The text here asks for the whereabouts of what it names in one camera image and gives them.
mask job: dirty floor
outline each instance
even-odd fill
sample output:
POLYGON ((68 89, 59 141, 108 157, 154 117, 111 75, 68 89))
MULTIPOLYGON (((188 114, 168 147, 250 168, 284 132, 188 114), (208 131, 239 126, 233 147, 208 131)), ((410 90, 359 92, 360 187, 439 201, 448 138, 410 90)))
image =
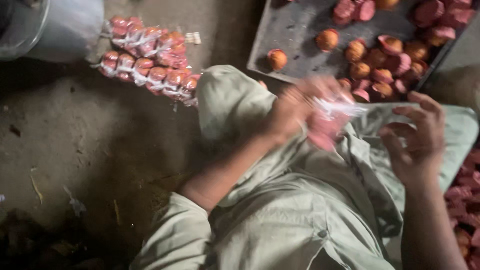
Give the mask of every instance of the dirty floor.
MULTIPOLYGON (((216 64, 244 71, 264 3, 106 0, 106 18, 137 15, 146 25, 200 32, 202 45, 187 52, 194 72, 216 64)), ((477 18, 471 32, 478 25, 477 18)), ((281 86, 266 82, 274 90, 281 86)), ((168 98, 104 78, 86 62, 0 63, 0 220, 18 208, 59 229, 75 218, 67 187, 86 206, 81 223, 88 233, 130 260, 168 191, 208 158, 193 108, 175 112, 168 98)))

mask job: plastic packaging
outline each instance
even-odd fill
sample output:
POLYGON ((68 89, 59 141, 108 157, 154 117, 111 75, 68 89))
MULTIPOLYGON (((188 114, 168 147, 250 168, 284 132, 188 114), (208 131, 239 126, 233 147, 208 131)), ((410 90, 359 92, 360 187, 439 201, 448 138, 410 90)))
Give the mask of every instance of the plastic packaging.
POLYGON ((335 95, 317 99, 316 111, 308 119, 308 138, 317 147, 334 151, 338 133, 352 117, 365 114, 368 109, 355 103, 351 97, 335 95))
POLYGON ((182 102, 186 107, 198 106, 195 98, 200 74, 192 74, 190 69, 173 69, 155 66, 149 58, 135 58, 124 53, 108 51, 102 62, 92 65, 104 76, 118 78, 123 82, 134 82, 137 86, 146 87, 155 96, 167 96, 174 101, 182 102))
POLYGON ((145 28, 137 17, 115 16, 105 21, 103 36, 128 53, 109 51, 93 68, 106 77, 144 86, 155 96, 167 96, 187 107, 198 106, 195 90, 201 75, 192 75, 187 68, 185 37, 180 32, 145 28))

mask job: person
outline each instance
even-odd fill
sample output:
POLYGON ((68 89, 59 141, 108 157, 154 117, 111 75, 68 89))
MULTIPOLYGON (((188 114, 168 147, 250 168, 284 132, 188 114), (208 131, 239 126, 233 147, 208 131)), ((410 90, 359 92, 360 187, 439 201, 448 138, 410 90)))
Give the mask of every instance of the person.
POLYGON ((305 128, 326 91, 342 90, 323 77, 277 98, 231 66, 208 69, 202 135, 240 143, 171 195, 131 269, 387 270, 395 237, 403 269, 467 269, 443 192, 477 138, 475 113, 411 92, 366 105, 328 152, 305 128))

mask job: baking tray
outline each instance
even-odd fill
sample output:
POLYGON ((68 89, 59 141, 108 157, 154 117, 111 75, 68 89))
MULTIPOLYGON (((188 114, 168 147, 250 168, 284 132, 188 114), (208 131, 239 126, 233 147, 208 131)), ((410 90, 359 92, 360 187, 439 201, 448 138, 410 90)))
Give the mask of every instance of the baking tray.
MULTIPOLYGON (((479 1, 473 1, 475 10, 479 1)), ((368 22, 339 26, 332 21, 337 0, 267 0, 247 68, 290 83, 315 74, 349 77, 349 63, 344 51, 351 41, 362 38, 369 48, 374 48, 379 47, 379 35, 391 35, 402 41, 419 39, 421 30, 410 22, 409 17, 420 2, 401 0, 392 12, 377 11, 368 22), (338 31, 338 47, 331 52, 322 52, 315 44, 315 37, 328 28, 338 31), (271 49, 282 49, 288 56, 287 65, 280 71, 272 71, 267 61, 271 49)), ((462 32, 463 29, 457 30, 457 39, 462 32)), ((415 90, 422 87, 454 44, 455 40, 452 40, 440 48, 431 49, 426 61, 430 68, 415 90)))

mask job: string of packaged cupcakes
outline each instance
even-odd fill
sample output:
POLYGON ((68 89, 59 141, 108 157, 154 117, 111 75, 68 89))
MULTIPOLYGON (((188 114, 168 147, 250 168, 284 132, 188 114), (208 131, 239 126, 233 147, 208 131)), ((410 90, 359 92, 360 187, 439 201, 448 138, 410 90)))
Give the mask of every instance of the string of packaged cupcakes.
MULTIPOLYGON (((399 0, 340 0, 334 8, 333 21, 346 25, 352 21, 371 20, 376 9, 392 10, 399 0)), ((398 38, 378 37, 379 48, 368 49, 359 38, 350 42, 345 58, 350 62, 350 79, 339 83, 352 91, 358 102, 398 101, 411 90, 427 72, 431 47, 440 47, 456 39, 456 29, 465 27, 475 14, 470 9, 471 0, 428 0, 421 3, 413 13, 413 23, 425 28, 423 40, 402 42, 398 38)), ((315 42, 319 49, 329 52, 338 45, 339 34, 326 29, 318 34, 315 42)), ((288 57, 281 49, 268 53, 274 71, 281 70, 288 57)))
POLYGON ((104 76, 146 87, 155 96, 167 96, 185 106, 198 106, 195 89, 200 74, 192 74, 185 56, 185 37, 158 27, 144 27, 136 17, 113 17, 105 35, 119 51, 106 52, 93 65, 104 76))

